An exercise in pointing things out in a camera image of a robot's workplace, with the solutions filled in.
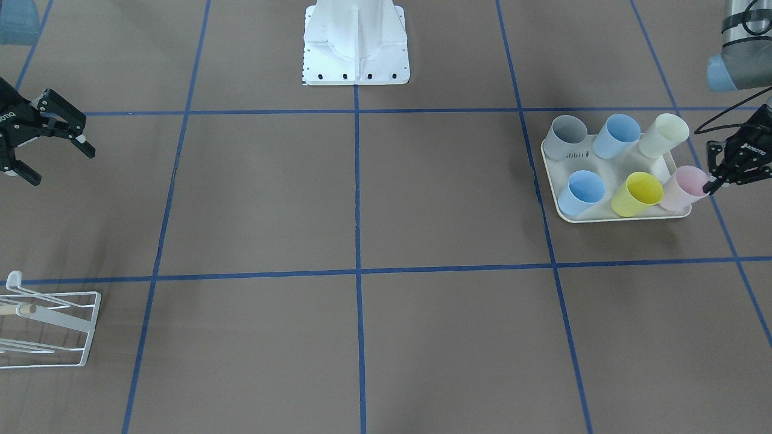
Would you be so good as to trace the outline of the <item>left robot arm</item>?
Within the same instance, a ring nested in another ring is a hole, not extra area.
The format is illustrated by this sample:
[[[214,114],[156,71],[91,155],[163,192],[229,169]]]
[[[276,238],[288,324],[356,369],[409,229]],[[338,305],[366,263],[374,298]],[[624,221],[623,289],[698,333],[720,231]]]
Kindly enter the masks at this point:
[[[707,83],[714,92],[760,92],[723,110],[719,116],[770,91],[769,1],[726,1],[721,25],[721,53],[707,63]],[[713,195],[724,184],[745,185],[770,178],[770,101],[741,124],[730,124],[734,133],[723,141],[706,143],[710,181],[703,192]]]

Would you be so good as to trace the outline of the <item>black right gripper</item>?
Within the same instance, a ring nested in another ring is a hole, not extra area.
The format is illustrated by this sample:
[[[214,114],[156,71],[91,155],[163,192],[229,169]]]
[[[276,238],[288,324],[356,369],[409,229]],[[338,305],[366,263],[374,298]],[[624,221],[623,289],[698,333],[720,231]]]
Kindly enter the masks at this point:
[[[29,184],[41,184],[38,172],[16,158],[17,146],[38,137],[60,137],[69,140],[88,159],[95,148],[86,140],[87,117],[53,89],[46,89],[31,102],[4,78],[2,88],[1,168],[7,175],[19,176]]]

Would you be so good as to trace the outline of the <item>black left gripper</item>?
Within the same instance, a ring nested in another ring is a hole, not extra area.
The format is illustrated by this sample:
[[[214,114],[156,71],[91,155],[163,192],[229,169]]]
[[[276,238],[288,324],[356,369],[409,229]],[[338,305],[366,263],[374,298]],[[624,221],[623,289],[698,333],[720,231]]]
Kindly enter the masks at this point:
[[[708,171],[705,195],[713,195],[725,184],[755,182],[770,178],[771,110],[759,107],[725,141],[707,142]]]

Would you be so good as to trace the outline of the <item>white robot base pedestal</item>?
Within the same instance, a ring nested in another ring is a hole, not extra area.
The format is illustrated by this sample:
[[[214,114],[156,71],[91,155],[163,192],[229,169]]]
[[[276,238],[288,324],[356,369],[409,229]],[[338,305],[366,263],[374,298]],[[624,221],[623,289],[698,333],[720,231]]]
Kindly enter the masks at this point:
[[[302,83],[385,86],[408,83],[405,11],[392,1],[317,1],[306,8]]]

